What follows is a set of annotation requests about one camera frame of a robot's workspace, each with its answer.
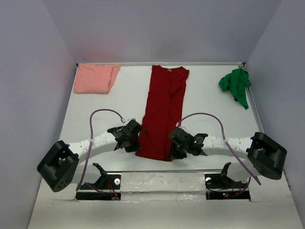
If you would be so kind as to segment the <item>red t-shirt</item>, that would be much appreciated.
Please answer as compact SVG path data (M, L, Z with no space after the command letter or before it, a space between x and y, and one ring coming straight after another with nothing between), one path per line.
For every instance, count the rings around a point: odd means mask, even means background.
M139 140L141 149L136 156L171 161L171 131L182 118L183 99L189 70L152 66L149 92L142 119Z

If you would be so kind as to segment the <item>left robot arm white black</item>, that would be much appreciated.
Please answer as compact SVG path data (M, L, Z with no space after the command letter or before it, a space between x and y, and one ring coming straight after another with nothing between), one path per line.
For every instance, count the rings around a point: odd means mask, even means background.
M57 141L39 162L37 171L55 193L71 183L90 183L94 188L101 188L107 172L97 163L89 165L89 159L118 149L124 149L127 153L139 151L141 130L142 126L132 119L126 125L110 128L93 139L70 144ZM82 177L83 170L91 168L96 168L98 172L92 173L89 179Z

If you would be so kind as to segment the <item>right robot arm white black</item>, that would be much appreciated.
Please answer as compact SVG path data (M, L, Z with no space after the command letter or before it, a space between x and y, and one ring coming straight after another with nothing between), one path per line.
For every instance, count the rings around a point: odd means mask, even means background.
M224 165L219 181L224 187L250 177L282 178L287 150L262 132L252 137L222 139L208 134L191 135L176 127L169 136L171 158L193 156L229 156L236 159Z

